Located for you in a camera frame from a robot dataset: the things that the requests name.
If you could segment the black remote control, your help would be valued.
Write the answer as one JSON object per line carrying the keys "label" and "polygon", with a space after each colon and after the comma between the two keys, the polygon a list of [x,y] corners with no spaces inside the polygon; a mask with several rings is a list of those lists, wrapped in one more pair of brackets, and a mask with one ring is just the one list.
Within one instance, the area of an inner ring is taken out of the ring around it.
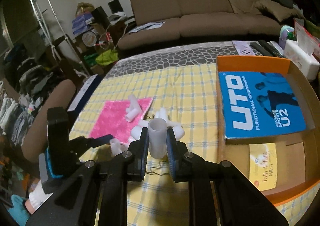
{"label": "black remote control", "polygon": [[259,43],[257,42],[250,42],[250,46],[261,53],[263,56],[273,57],[271,53],[269,53],[266,49],[264,49]]}

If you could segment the pink microfiber cloth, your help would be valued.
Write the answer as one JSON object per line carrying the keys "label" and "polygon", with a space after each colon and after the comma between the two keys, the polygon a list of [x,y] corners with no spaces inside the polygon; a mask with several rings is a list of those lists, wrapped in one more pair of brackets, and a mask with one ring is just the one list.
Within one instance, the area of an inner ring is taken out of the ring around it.
{"label": "pink microfiber cloth", "polygon": [[121,143],[127,143],[130,130],[138,125],[151,107],[153,98],[138,98],[142,112],[132,121],[125,120],[126,109],[130,106],[129,99],[121,101],[107,101],[91,130],[89,137],[98,138],[111,134],[114,138],[119,137]]}

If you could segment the papers on sofa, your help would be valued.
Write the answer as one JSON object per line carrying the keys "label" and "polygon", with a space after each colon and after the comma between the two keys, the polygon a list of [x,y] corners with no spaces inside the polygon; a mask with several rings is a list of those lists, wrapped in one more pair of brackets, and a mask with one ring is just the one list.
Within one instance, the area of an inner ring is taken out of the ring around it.
{"label": "papers on sofa", "polygon": [[144,30],[152,30],[152,29],[158,29],[161,28],[165,22],[149,22],[140,26],[137,26],[129,31],[129,34],[137,33]]}

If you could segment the round white clock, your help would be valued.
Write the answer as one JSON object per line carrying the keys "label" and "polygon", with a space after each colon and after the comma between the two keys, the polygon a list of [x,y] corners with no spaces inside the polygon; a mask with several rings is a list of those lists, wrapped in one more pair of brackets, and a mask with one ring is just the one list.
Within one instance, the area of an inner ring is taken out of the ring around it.
{"label": "round white clock", "polygon": [[98,36],[98,32],[93,29],[82,34],[82,41],[87,47],[93,47],[97,44]]}

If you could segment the purple game controller card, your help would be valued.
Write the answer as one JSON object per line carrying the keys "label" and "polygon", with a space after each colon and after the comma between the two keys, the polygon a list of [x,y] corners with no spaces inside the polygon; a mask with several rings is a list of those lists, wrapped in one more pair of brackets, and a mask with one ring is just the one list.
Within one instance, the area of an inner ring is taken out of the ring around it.
{"label": "purple game controller card", "polygon": [[246,41],[232,41],[232,44],[240,56],[255,56],[255,53]]}

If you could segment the white clothes rack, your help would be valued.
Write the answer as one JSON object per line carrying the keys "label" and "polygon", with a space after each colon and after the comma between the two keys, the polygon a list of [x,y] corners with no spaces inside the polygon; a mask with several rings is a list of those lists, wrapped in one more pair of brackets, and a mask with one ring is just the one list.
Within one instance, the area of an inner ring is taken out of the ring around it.
{"label": "white clothes rack", "polygon": [[51,1],[29,0],[29,2],[38,25],[44,34],[44,41],[50,46],[55,62],[59,64],[62,59],[68,59],[65,53],[70,53],[74,58],[72,62],[74,71],[78,75],[84,75],[85,77],[90,76],[91,71],[87,69],[87,66],[83,62],[83,58],[81,57],[78,48],[68,34],[65,33],[56,12],[53,9]]}

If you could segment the brown sofa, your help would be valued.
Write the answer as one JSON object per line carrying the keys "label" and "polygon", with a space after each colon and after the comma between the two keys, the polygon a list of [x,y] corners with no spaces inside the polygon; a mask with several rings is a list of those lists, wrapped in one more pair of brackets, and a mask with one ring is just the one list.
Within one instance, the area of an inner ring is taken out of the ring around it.
{"label": "brown sofa", "polygon": [[277,36],[280,24],[263,15],[259,0],[130,0],[137,26],[165,22],[158,29],[124,35],[122,51],[195,37]]}

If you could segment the white PVC fitting pile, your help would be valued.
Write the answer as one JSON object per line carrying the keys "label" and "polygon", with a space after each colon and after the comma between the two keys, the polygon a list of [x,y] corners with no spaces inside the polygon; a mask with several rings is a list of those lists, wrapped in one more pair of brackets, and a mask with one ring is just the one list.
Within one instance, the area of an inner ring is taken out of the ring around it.
{"label": "white PVC fitting pile", "polygon": [[170,121],[168,119],[166,109],[160,108],[154,119],[150,121],[141,119],[138,122],[138,125],[134,126],[130,130],[130,135],[127,137],[127,143],[121,143],[119,137],[110,140],[112,157],[122,153],[123,151],[127,151],[131,142],[139,140],[142,133],[142,128],[144,127],[148,129],[149,153],[151,154],[152,158],[159,160],[162,159],[167,152],[167,129],[173,129],[177,141],[181,140],[185,135],[185,131],[181,124]]}

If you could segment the orange cardboard box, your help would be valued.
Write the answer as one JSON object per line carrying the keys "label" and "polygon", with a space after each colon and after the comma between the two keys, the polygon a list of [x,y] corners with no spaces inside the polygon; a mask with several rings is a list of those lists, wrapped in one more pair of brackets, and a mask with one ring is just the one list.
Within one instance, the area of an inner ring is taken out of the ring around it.
{"label": "orange cardboard box", "polygon": [[319,186],[319,99],[289,59],[216,60],[218,161],[228,160],[274,205]]}

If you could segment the yellow scrubber sponge box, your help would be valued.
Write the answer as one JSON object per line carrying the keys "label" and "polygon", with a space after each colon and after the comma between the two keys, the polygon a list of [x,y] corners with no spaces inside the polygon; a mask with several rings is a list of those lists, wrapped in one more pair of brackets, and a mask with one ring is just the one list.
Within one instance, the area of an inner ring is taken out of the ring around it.
{"label": "yellow scrubber sponge box", "polygon": [[249,180],[259,191],[277,185],[277,152],[275,143],[249,145]]}

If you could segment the dark blue long box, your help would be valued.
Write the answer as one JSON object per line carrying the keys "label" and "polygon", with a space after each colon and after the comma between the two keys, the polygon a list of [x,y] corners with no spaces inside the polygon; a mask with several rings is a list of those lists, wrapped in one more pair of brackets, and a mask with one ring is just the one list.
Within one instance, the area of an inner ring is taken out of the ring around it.
{"label": "dark blue long box", "polygon": [[80,113],[101,81],[102,78],[99,75],[93,75],[86,80],[80,91],[74,97],[67,111]]}

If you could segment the green bag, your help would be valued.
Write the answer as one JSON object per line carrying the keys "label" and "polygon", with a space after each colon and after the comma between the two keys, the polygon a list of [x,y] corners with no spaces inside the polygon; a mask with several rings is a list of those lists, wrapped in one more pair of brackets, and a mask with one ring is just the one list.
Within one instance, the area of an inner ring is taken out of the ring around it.
{"label": "green bag", "polygon": [[96,63],[100,66],[108,66],[114,62],[117,62],[118,60],[119,58],[117,50],[111,49],[104,51],[95,59]]}

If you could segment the white tissue box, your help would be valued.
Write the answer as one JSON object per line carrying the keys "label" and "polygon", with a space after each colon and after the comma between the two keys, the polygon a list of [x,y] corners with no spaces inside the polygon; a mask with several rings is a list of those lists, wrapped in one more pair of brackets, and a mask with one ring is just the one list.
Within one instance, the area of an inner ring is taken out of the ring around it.
{"label": "white tissue box", "polygon": [[286,41],[284,56],[290,59],[308,80],[316,79],[319,62],[302,50],[296,41]]}

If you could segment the brown cushion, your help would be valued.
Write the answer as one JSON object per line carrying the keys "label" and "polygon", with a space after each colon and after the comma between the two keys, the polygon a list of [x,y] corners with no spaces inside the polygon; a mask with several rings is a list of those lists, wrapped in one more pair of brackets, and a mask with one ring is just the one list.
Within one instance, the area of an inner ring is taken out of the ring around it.
{"label": "brown cushion", "polygon": [[273,18],[279,23],[290,18],[305,18],[299,10],[295,8],[287,8],[271,0],[259,0],[255,2],[254,6],[263,15]]}

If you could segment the yellow checkered tablecloth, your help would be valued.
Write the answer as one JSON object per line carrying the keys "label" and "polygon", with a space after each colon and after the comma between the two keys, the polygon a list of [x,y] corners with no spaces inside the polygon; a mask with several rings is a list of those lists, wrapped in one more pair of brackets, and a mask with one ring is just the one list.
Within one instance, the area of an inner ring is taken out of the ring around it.
{"label": "yellow checkered tablecloth", "polygon": [[[256,100],[249,78],[231,78],[231,91],[223,72],[253,72],[258,82],[271,80],[279,91],[291,86],[304,122],[294,124],[293,108],[278,103],[277,122],[270,116],[271,89]],[[228,99],[229,93],[241,99]],[[246,177],[251,172],[251,154],[258,144],[274,143],[272,172],[274,189],[265,196],[295,225],[305,214],[319,190],[319,100],[301,71],[288,59],[273,57],[223,56],[215,64],[168,67],[132,75],[107,78],[95,89],[74,123],[70,139],[112,134],[130,143],[149,121],[128,122],[129,98],[147,102],[147,118],[162,118],[188,150],[206,161],[229,160]]]}

